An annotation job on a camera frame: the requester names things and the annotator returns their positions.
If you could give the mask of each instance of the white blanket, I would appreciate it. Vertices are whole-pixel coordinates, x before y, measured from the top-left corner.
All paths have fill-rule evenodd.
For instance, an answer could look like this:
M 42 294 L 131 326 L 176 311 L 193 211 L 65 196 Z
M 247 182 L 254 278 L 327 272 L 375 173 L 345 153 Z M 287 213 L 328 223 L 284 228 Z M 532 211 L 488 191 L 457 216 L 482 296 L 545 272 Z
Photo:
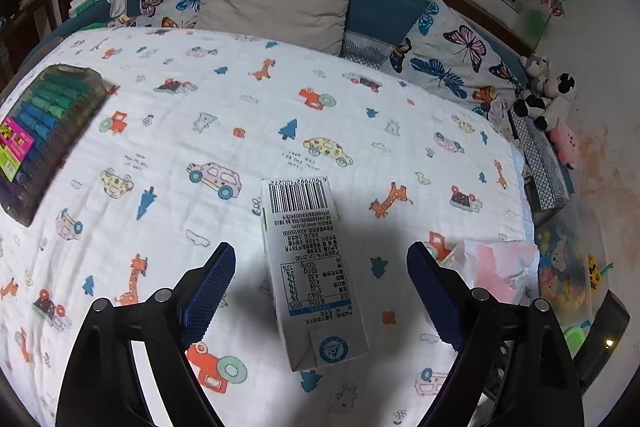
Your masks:
M 66 361 L 94 299 L 144 301 L 226 241 L 236 274 L 203 339 L 210 357 L 193 366 L 214 378 L 205 392 L 226 425 L 416 425 L 455 352 L 439 342 L 407 276 L 407 247 L 430 232 L 448 248 L 532 239 L 521 159 L 489 123 L 338 57 L 197 30 L 76 33 L 11 100 L 60 62 L 121 87 L 70 151 L 33 224 L 0 212 L 0 286 L 18 285 L 0 301 L 0 367 L 34 417 L 54 425 Z M 312 155 L 305 141 L 314 138 L 323 153 L 340 147 L 338 159 Z M 192 182 L 192 163 L 217 164 L 217 181 Z M 301 375 L 289 370 L 276 330 L 258 197 L 263 177 L 315 174 L 331 183 L 370 355 Z M 370 208 L 392 183 L 408 200 Z M 35 310 L 38 298 L 55 304 L 53 319 Z M 227 356 L 241 370 L 225 379 L 213 373 Z M 157 391 L 147 400 L 155 422 L 170 425 Z

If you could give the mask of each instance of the marker set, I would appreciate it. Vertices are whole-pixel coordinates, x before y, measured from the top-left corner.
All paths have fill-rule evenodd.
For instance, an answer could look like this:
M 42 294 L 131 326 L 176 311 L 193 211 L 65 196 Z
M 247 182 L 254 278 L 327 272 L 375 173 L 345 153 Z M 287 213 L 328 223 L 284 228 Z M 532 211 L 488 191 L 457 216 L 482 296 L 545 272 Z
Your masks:
M 25 90 L 0 124 L 0 204 L 28 227 L 73 141 L 107 97 L 100 74 L 57 64 Z

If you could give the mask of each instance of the blue gripper pad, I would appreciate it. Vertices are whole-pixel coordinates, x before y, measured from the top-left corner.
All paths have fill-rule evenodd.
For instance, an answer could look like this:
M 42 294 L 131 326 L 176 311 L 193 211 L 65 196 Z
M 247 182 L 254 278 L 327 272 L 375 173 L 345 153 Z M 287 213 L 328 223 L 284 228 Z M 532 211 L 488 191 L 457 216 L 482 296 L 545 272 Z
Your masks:
M 407 250 L 406 269 L 440 339 L 459 353 L 465 346 L 460 310 L 440 280 L 441 268 L 422 243 Z
M 213 314 L 236 271 L 236 252 L 231 245 L 222 243 L 216 261 L 201 279 L 196 291 L 182 308 L 180 338 L 183 346 L 190 346 L 202 340 L 211 324 Z

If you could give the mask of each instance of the metal screw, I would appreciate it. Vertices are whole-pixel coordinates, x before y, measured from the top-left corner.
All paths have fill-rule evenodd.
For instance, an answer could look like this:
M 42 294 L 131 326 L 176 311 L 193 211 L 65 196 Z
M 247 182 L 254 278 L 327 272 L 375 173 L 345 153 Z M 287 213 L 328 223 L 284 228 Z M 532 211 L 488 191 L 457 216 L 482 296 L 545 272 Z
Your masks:
M 158 290 L 154 295 L 154 299 L 158 302 L 167 302 L 170 298 L 171 290 L 168 288 L 162 288 L 161 290 Z
M 549 311 L 549 303 L 545 301 L 545 299 L 536 299 L 536 308 L 538 308 L 541 312 Z
M 489 292 L 484 288 L 473 288 L 471 295 L 478 301 L 486 301 L 489 298 Z
M 109 304 L 109 300 L 102 298 L 95 301 L 92 304 L 91 308 L 93 308 L 95 312 L 101 312 L 103 309 L 107 307 L 107 304 Z

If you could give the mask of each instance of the blue circular logo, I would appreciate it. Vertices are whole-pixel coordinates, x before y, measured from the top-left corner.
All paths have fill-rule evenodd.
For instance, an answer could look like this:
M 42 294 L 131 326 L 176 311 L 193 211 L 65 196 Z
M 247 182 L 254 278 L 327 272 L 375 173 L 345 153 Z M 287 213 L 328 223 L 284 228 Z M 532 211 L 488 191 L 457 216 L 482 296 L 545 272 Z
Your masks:
M 326 363 L 341 362 L 347 357 L 349 346 L 340 337 L 327 337 L 320 343 L 320 357 Z

